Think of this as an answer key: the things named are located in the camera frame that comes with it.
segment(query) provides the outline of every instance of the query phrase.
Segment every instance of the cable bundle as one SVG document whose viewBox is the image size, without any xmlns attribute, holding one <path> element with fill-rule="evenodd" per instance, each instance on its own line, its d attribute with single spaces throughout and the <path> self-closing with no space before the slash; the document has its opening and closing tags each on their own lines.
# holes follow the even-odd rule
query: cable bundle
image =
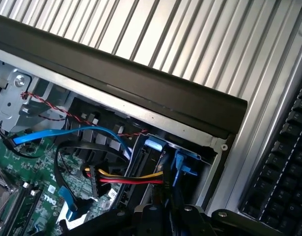
<svg viewBox="0 0 302 236">
<path fill-rule="evenodd" d="M 25 155 L 25 154 L 17 151 L 15 149 L 16 146 L 12 142 L 12 139 L 15 138 L 16 135 L 12 135 L 11 137 L 8 137 L 7 132 L 4 133 L 4 131 L 1 129 L 1 123 L 0 123 L 0 137 L 2 139 L 2 143 L 5 145 L 5 147 L 8 150 L 10 150 L 11 152 L 13 152 L 14 154 L 16 154 L 17 156 L 28 158 L 28 159 L 37 159 L 37 158 L 41 157 L 41 156 L 29 156 L 29 155 Z"/>
<path fill-rule="evenodd" d="M 85 172 L 87 173 L 88 177 L 91 177 L 90 168 L 85 168 Z M 98 169 L 97 172 L 99 173 L 98 175 L 99 179 L 97 181 L 102 183 L 163 184 L 163 172 L 158 172 L 142 177 L 124 177 L 124 176 L 111 175 L 102 169 Z"/>
</svg>

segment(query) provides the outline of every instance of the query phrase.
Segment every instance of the wire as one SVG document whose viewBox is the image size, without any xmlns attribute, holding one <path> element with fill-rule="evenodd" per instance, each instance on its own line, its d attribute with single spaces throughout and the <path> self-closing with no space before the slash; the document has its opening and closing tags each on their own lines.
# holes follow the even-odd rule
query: wire
<svg viewBox="0 0 302 236">
<path fill-rule="evenodd" d="M 105 176 L 100 174 L 99 175 L 101 178 L 104 179 L 111 179 L 111 180 L 128 180 L 128 181 L 152 181 L 152 180 L 162 180 L 160 177 L 150 177 L 150 178 L 135 178 L 135 177 L 110 177 L 110 176 Z"/>
<path fill-rule="evenodd" d="M 89 121 L 87 121 L 87 120 L 84 120 L 84 119 L 82 119 L 82 118 L 80 118 L 80 117 L 78 117 L 78 116 L 76 116 L 76 115 L 74 115 L 74 114 L 72 114 L 72 113 L 70 113 L 70 112 L 64 110 L 64 109 L 61 109 L 61 108 L 59 108 L 59 107 L 57 107 L 57 106 L 54 106 L 54 105 L 51 104 L 49 101 L 46 101 L 45 99 L 41 98 L 40 96 L 38 96 L 38 95 L 36 95 L 36 94 L 33 94 L 33 93 L 31 93 L 31 92 L 23 92 L 23 93 L 21 94 L 22 99 L 25 99 L 26 96 L 34 97 L 35 99 L 37 99 L 37 100 L 39 100 L 40 102 L 46 104 L 47 106 L 49 106 L 49 107 L 52 108 L 53 110 L 60 111 L 60 112 L 62 112 L 62 113 L 65 113 L 68 117 L 74 118 L 74 119 L 77 120 L 79 123 L 84 123 L 84 124 L 87 124 L 87 125 L 98 126 L 97 124 L 93 124 L 92 122 L 89 122 Z M 49 119 L 49 118 L 43 117 L 43 116 L 41 116 L 41 115 L 39 115 L 39 116 L 42 117 L 42 118 L 48 119 L 48 120 L 52 120 L 52 121 L 60 121 L 60 120 L 64 120 L 64 119 Z M 119 136 L 125 136 L 125 137 L 128 137 L 128 138 L 129 138 L 129 137 L 133 137 L 133 136 L 138 136 L 138 135 L 140 135 L 141 133 L 145 133 L 145 132 L 147 132 L 147 131 L 148 131 L 148 130 L 143 129 L 143 130 L 141 130 L 140 132 L 136 132 L 136 133 L 133 133 L 133 134 L 118 134 L 118 135 L 119 135 Z"/>
<path fill-rule="evenodd" d="M 64 141 L 64 142 L 60 143 L 57 146 L 55 158 L 54 158 L 54 176 L 55 176 L 55 180 L 56 180 L 58 186 L 59 187 L 64 186 L 71 193 L 74 203 L 78 202 L 77 197 L 74 195 L 74 193 L 68 186 L 67 182 L 64 180 L 64 178 L 59 170 L 59 164 L 58 164 L 59 151 L 63 148 L 68 148 L 68 147 L 69 148 L 87 149 L 87 150 L 105 151 L 105 152 L 115 155 L 116 157 L 119 157 L 126 164 L 128 164 L 128 162 L 129 162 L 128 159 L 122 153 L 120 153 L 119 151 L 116 151 L 115 149 L 113 149 L 110 146 L 105 146 L 102 144 L 93 144 L 93 143 L 82 142 L 82 141 Z"/>
<path fill-rule="evenodd" d="M 65 120 L 66 118 L 62 118 L 62 119 L 52 119 L 52 118 L 48 118 L 48 117 L 45 117 L 45 116 L 42 116 L 42 115 L 38 115 L 38 117 L 41 117 L 43 119 L 47 119 L 47 120 L 50 120 L 50 121 L 62 121 L 62 120 Z"/>
<path fill-rule="evenodd" d="M 66 171 L 67 171 L 70 175 L 72 175 L 71 171 L 69 170 L 69 167 L 67 166 L 66 162 L 64 161 L 64 159 L 63 159 L 63 157 L 62 157 L 61 152 L 59 152 L 58 155 L 59 155 L 59 157 L 61 158 L 61 162 L 62 162 L 64 168 L 66 169 Z"/>
<path fill-rule="evenodd" d="M 36 140 L 36 139 L 41 139 L 41 138 L 51 137 L 51 136 L 64 135 L 64 134 L 70 134 L 70 133 L 74 133 L 74 132 L 82 131 L 82 130 L 87 130 L 87 129 L 100 130 L 100 131 L 104 131 L 104 132 L 112 135 L 124 147 L 125 151 L 129 155 L 129 157 L 131 157 L 131 151 L 129 150 L 129 148 L 125 144 L 125 142 L 116 133 L 114 133 L 112 130 L 101 127 L 101 126 L 86 126 L 86 127 L 80 127 L 80 128 L 77 128 L 77 129 L 70 129 L 70 130 L 48 129 L 48 130 L 43 130 L 43 131 L 39 131 L 39 132 L 35 132 L 35 133 L 31 133 L 31 134 L 27 134 L 27 135 L 24 135 L 24 136 L 14 138 L 13 142 L 16 145 L 19 145 L 19 144 L 22 144 L 22 143 L 26 143 L 26 142 Z"/>
<path fill-rule="evenodd" d="M 151 181 L 130 181 L 130 180 L 113 180 L 113 179 L 100 179 L 102 183 L 127 183 L 127 184 L 146 184 L 146 183 L 156 183 L 163 184 L 162 180 L 151 180 Z"/>
<path fill-rule="evenodd" d="M 1 123 L 0 123 L 0 137 L 1 137 L 1 140 L 2 140 L 2 143 L 3 145 L 9 150 L 11 151 L 12 153 L 14 153 L 15 155 L 17 156 L 20 156 L 20 157 L 24 157 L 24 158 L 28 158 L 28 159 L 37 159 L 37 158 L 40 158 L 42 156 L 28 156 L 28 155 L 25 155 L 25 154 L 22 154 L 20 153 L 19 151 L 17 151 L 15 148 L 14 148 L 14 144 L 11 143 L 10 139 L 8 138 L 8 136 L 6 134 L 4 134 L 1 130 Z"/>
<path fill-rule="evenodd" d="M 108 177 L 123 177 L 123 176 L 116 176 L 116 175 L 111 175 L 105 171 L 103 171 L 102 169 L 98 169 L 98 171 L 102 174 L 102 175 L 105 175 L 105 176 L 108 176 Z M 158 172 L 158 173 L 154 173 L 154 174 L 151 174 L 151 175 L 147 175 L 147 176 L 141 176 L 141 177 L 136 177 L 136 178 L 152 178 L 152 177 L 158 177 L 158 176 L 162 176 L 163 175 L 163 172 Z"/>
</svg>

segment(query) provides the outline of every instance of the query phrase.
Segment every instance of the twisted red and black wire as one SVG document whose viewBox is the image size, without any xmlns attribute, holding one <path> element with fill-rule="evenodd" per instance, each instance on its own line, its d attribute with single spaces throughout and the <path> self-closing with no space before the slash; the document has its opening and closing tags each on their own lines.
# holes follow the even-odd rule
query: twisted red and black wire
<svg viewBox="0 0 302 236">
<path fill-rule="evenodd" d="M 94 124 L 92 122 L 89 122 L 87 120 L 83 120 L 82 118 L 80 118 L 79 116 L 76 116 L 64 109 L 61 109 L 57 106 L 54 106 L 53 104 L 51 104 L 49 101 L 46 101 L 45 99 L 43 99 L 42 97 L 34 94 L 34 93 L 31 93 L 31 92 L 23 92 L 21 94 L 21 97 L 22 99 L 26 99 L 27 96 L 30 96 L 30 97 L 34 97 L 35 99 L 39 100 L 40 102 L 46 104 L 47 106 L 49 106 L 51 109 L 53 110 L 56 110 L 56 111 L 60 111 L 62 113 L 65 113 L 68 117 L 71 117 L 71 118 L 74 118 L 76 121 L 78 121 L 79 123 L 83 123 L 83 124 L 87 124 L 87 125 L 94 125 L 94 126 L 98 126 L 97 124 Z M 61 121 L 61 120 L 65 120 L 65 118 L 62 118 L 62 119 L 51 119 L 51 118 L 47 118 L 47 117 L 44 117 L 44 116 L 41 116 L 39 115 L 39 117 L 41 118 L 44 118 L 44 119 L 47 119 L 47 120 L 51 120 L 51 121 Z M 124 137 L 133 137 L 133 136 L 138 136 L 142 133 L 146 133 L 147 130 L 146 129 L 143 129 L 141 130 L 140 132 L 137 132 L 137 133 L 132 133 L 132 134 L 118 134 L 118 136 L 124 136 Z"/>
</svg>

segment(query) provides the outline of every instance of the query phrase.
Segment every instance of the aluminum ribbed panel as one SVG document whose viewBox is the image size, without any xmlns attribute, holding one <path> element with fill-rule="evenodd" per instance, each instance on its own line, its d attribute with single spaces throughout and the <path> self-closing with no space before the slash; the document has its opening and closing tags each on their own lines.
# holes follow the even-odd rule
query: aluminum ribbed panel
<svg viewBox="0 0 302 236">
<path fill-rule="evenodd" d="M 302 59 L 302 0 L 0 0 L 0 14 L 247 100 L 221 201 L 261 155 Z"/>
</svg>

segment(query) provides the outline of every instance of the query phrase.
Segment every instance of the black keyboard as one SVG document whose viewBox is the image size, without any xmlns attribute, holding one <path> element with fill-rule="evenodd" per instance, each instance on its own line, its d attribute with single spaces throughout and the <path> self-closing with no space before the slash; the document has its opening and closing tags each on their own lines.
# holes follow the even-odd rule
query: black keyboard
<svg viewBox="0 0 302 236">
<path fill-rule="evenodd" d="M 302 236 L 302 82 L 268 143 L 240 211 Z"/>
</svg>

